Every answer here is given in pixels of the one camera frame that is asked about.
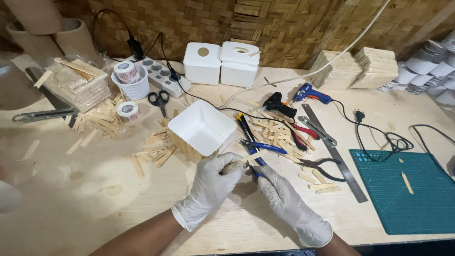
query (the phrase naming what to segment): white cable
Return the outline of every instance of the white cable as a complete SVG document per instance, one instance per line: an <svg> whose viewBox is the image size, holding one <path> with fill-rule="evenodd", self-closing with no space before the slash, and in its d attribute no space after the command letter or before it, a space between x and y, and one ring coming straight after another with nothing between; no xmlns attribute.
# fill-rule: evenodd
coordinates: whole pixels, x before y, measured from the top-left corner
<svg viewBox="0 0 455 256"><path fill-rule="evenodd" d="M387 6L387 4L390 2L390 0L387 0L381 7L381 9L378 11L378 13L376 14L376 16L373 18L373 20L370 22L370 24L365 28L365 30L362 32L362 34L360 34L356 40L354 40L354 42L352 42L352 44L350 44L344 51L342 51L340 54L338 54L335 58L333 58L332 60L330 60L329 62L327 62L327 64L325 64L322 68L312 72L312 73L309 73L309 74L306 74L306 75L302 75L302 76L299 76L299 77L293 77L293 78L289 78L289 79L284 79L284 80L281 80L281 81L277 81L277 82L270 82L270 83L266 83L266 84L263 84L263 85L258 85L258 86L253 86L253 87L248 87L248 88L245 88L245 89L242 89L238 92L236 92L235 94L233 94L227 101L224 105L220 106L220 108L224 108L226 107L229 103L231 103L231 101L237 97L237 95L239 95L240 93L242 92L245 92L247 90L250 90L250 89L254 89L254 88L258 88L258 87L262 87L262 86L266 86L266 85L271 85L271 84L277 84L277 83L281 83L281 82L288 82L288 81L292 81L292 80L296 80L296 79L300 79L300 78L304 78L304 77L308 77L308 76L311 76L311 75L314 75L318 72L320 72L321 70L325 69L326 67L328 67L334 60L338 59L338 57L340 57L343 53L347 52L351 47L353 47L355 45L355 43L357 43L364 35L365 33L368 31L368 29L370 29L370 27L373 25L373 23L376 21L376 19L378 19L379 15L382 13L382 11L385 9L385 7Z"/></svg>

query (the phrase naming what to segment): gloved hand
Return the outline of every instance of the gloved hand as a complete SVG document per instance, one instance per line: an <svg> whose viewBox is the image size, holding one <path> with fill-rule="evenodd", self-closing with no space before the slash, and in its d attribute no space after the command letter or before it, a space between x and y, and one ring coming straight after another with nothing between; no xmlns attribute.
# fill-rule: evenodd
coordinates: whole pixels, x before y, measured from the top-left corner
<svg viewBox="0 0 455 256"><path fill-rule="evenodd" d="M171 208L184 229L193 231L212 208L228 197L246 169L245 163L235 163L242 158L229 152L199 162L190 194Z"/></svg>
<svg viewBox="0 0 455 256"><path fill-rule="evenodd" d="M307 247L323 247L332 239L332 227L311 210L297 194L291 183L270 166L255 166L267 177L258 178L258 184L278 216L297 232L300 243Z"/></svg>

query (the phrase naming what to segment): black pliers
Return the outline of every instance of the black pliers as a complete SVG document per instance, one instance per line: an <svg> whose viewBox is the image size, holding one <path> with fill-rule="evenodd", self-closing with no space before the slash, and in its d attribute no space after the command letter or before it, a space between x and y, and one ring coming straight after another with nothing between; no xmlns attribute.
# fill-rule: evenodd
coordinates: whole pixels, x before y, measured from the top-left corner
<svg viewBox="0 0 455 256"><path fill-rule="evenodd" d="M309 168L314 168L314 169L318 170L324 177L326 177L328 179L331 179L331 180L334 180L334 181L346 182L345 179L335 178L332 175L326 173L321 167L318 166L318 165L320 165L322 163L325 163L325 162L334 162L336 164L342 164L342 162L339 161L339 160L332 159L332 158L324 158L324 159L319 160L317 162L314 162L314 161L311 161L311 160L305 160L305 159L299 159L299 160L301 161L301 163L297 163L297 164L305 166L305 167L309 167Z"/></svg>

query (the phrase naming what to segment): woven bamboo wall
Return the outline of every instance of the woven bamboo wall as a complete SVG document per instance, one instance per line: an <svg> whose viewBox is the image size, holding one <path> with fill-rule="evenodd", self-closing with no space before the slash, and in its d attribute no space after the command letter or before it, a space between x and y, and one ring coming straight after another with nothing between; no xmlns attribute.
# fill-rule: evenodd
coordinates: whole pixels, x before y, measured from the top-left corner
<svg viewBox="0 0 455 256"><path fill-rule="evenodd" d="M308 68L320 50L340 51L348 46L384 1L56 0L56 3L63 16L82 18L88 24L96 11L115 10L125 17L145 49L163 31L166 55L173 60L183 59L188 42L221 44L232 40L260 47L261 66ZM406 58L412 46L429 38L442 38L455 28L452 11L443 15L439 26L421 33L452 1L391 0L352 52L369 46L393 50ZM421 35L417 41L413 39L416 33ZM111 56L130 55L126 29L112 14L103 15L97 22L95 38L101 50L107 50ZM149 56L162 58L159 47L155 46Z"/></svg>

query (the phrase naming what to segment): white square box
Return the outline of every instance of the white square box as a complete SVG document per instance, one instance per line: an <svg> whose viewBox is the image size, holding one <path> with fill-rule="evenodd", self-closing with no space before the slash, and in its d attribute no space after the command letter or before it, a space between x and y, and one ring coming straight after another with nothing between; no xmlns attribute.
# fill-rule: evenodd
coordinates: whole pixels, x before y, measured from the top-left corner
<svg viewBox="0 0 455 256"><path fill-rule="evenodd" d="M222 152L237 125L205 101L196 101L168 124L172 142L194 162Z"/></svg>
<svg viewBox="0 0 455 256"><path fill-rule="evenodd" d="M251 87L258 71L259 48L257 46L224 42L221 47L221 83Z"/></svg>
<svg viewBox="0 0 455 256"><path fill-rule="evenodd" d="M217 85L220 81L219 45L188 43L183 58L185 77L192 83Z"/></svg>

